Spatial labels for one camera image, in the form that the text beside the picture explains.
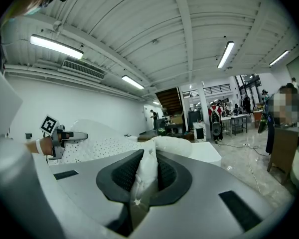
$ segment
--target staircase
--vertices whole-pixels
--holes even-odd
[[[182,113],[183,107],[177,88],[156,93],[156,96],[163,108],[167,109],[168,115]]]

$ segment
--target black strip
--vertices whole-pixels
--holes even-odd
[[[71,171],[66,171],[66,172],[62,172],[62,173],[55,173],[54,177],[55,177],[55,179],[60,180],[60,179],[71,177],[71,176],[77,175],[77,174],[79,174],[77,171],[71,170]]]
[[[245,231],[262,221],[234,191],[223,192],[219,196]]]

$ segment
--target white wristband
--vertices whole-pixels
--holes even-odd
[[[39,152],[39,154],[41,154],[41,155],[44,156],[43,151],[41,149],[41,145],[40,145],[40,139],[38,139],[38,140],[35,141],[35,145],[36,145],[36,149]]]

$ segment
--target brown desk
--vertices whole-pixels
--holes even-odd
[[[269,172],[272,164],[285,172],[281,182],[283,185],[291,171],[297,146],[299,145],[299,127],[275,127],[275,138],[273,152],[270,157],[267,171]]]

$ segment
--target white star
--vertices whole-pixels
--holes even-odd
[[[134,203],[135,203],[135,205],[138,206],[138,205],[141,203],[141,200],[135,199],[135,200],[134,200]]]

